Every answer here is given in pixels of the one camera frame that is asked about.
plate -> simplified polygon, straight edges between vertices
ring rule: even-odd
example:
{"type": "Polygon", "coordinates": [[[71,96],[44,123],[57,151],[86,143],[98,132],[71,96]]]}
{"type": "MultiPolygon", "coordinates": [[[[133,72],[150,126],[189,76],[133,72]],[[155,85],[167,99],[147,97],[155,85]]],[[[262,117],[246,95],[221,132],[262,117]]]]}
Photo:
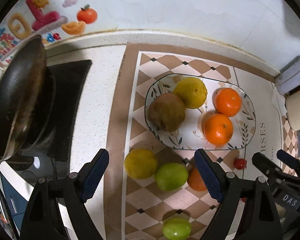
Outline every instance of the plate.
{"type": "Polygon", "coordinates": [[[199,148],[210,151],[242,149],[249,144],[256,131],[256,115],[253,104],[248,95],[240,87],[215,79],[184,74],[166,75],[149,88],[146,95],[145,119],[149,129],[158,140],[165,146],[181,150],[197,150],[199,148]],[[186,118],[178,130],[174,132],[158,130],[157,126],[147,119],[150,104],[161,94],[173,92],[178,82],[186,77],[199,78],[205,84],[208,91],[205,103],[197,109],[186,109],[186,118]],[[201,123],[216,112],[213,99],[216,93],[222,88],[232,88],[237,91],[242,99],[242,106],[235,116],[230,117],[234,127],[230,141],[223,146],[215,146],[209,143],[204,137],[201,123]]]}

beige container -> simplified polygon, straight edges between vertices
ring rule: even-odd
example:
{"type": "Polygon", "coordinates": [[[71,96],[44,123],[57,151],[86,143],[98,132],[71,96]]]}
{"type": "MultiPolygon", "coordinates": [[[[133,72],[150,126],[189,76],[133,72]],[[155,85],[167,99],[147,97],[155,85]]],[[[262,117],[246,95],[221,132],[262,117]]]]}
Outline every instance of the beige container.
{"type": "Polygon", "coordinates": [[[300,130],[300,91],[287,97],[286,108],[291,128],[295,131],[300,130]]]}

metal screw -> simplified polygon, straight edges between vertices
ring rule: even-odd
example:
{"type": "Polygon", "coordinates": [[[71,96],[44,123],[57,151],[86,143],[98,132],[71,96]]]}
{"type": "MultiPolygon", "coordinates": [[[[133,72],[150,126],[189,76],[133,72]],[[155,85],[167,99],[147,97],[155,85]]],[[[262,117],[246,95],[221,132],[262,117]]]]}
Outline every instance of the metal screw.
{"type": "Polygon", "coordinates": [[[259,180],[259,182],[261,182],[261,183],[265,183],[265,182],[266,182],[266,180],[265,180],[264,177],[259,177],[258,180],[259,180]]]}
{"type": "Polygon", "coordinates": [[[235,177],[235,174],[233,172],[227,172],[226,176],[229,178],[229,179],[233,179],[235,177]]]}
{"type": "Polygon", "coordinates": [[[38,182],[39,183],[44,183],[46,181],[46,178],[45,177],[41,177],[38,179],[38,182]]]}
{"type": "Polygon", "coordinates": [[[69,178],[71,178],[71,179],[74,179],[74,178],[76,178],[78,176],[78,173],[76,173],[76,172],[71,172],[70,174],[69,174],[69,178]]]}

cloud sticker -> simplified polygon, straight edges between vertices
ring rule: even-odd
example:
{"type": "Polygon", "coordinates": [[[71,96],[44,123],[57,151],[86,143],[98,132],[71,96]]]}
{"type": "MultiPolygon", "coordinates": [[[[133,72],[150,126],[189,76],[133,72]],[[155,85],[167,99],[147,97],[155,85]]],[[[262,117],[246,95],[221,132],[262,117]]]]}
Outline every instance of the cloud sticker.
{"type": "Polygon", "coordinates": [[[65,0],[62,4],[62,7],[67,8],[67,7],[75,5],[77,2],[78,2],[78,0],[65,0]]]}

countertop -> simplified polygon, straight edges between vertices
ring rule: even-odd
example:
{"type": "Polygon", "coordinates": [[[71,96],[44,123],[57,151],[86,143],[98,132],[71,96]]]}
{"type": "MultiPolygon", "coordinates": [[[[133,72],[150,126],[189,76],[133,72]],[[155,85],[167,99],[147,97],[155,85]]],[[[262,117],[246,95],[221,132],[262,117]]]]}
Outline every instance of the countertop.
{"type": "MultiPolygon", "coordinates": [[[[75,50],[48,58],[48,66],[85,59],[92,66],[85,81],[75,120],[71,146],[70,172],[79,171],[90,162],[100,148],[106,148],[108,123],[115,84],[126,46],[106,46],[75,50]]],[[[33,187],[25,182],[7,163],[0,171],[10,184],[29,200],[33,187]]],[[[103,179],[93,196],[85,204],[101,236],[106,239],[103,215],[103,179]]],[[[64,206],[59,205],[64,225],[73,229],[64,206]]]]}

